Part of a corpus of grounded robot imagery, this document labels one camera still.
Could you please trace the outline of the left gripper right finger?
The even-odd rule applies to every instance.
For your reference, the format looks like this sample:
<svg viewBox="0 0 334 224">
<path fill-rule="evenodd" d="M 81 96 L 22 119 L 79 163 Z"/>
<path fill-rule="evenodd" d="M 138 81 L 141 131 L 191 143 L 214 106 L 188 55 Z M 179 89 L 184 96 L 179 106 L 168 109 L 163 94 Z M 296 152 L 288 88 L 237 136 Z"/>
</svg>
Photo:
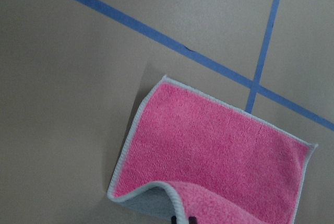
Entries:
<svg viewBox="0 0 334 224">
<path fill-rule="evenodd" d="M 194 216 L 189 216 L 188 223 L 189 224 L 197 224 L 197 218 L 194 217 Z"/>
</svg>

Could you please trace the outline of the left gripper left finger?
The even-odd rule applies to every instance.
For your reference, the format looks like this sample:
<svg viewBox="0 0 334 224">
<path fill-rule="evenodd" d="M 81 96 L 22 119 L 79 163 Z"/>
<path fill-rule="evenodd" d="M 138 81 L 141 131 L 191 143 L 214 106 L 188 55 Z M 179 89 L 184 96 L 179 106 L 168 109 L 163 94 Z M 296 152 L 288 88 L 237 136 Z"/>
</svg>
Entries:
<svg viewBox="0 0 334 224">
<path fill-rule="evenodd" d="M 171 217 L 171 224 L 177 224 L 177 217 L 176 216 Z"/>
</svg>

